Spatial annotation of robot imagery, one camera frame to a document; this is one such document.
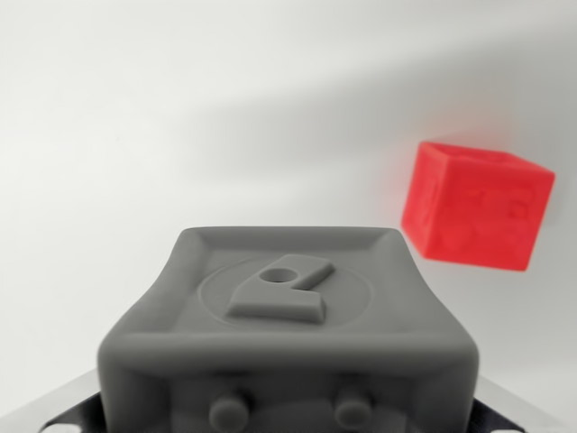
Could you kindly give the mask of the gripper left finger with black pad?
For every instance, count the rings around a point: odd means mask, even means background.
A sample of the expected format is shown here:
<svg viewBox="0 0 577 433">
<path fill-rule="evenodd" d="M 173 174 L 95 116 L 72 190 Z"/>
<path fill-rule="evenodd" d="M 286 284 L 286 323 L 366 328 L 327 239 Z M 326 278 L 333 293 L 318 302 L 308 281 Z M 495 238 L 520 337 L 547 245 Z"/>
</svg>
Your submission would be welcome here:
<svg viewBox="0 0 577 433">
<path fill-rule="evenodd" d="M 84 373 L 56 390 L 1 418 L 2 432 L 41 432 L 52 424 L 106 432 L 96 370 Z"/>
</svg>

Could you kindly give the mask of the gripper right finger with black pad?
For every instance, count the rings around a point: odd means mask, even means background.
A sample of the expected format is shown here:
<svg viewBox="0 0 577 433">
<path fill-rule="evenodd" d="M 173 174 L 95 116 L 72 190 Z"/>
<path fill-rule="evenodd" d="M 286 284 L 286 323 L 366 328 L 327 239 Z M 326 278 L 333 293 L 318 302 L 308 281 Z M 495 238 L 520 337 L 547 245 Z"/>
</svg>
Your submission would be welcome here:
<svg viewBox="0 0 577 433">
<path fill-rule="evenodd" d="M 469 432 L 575 432 L 559 419 L 480 376 Z"/>
</svg>

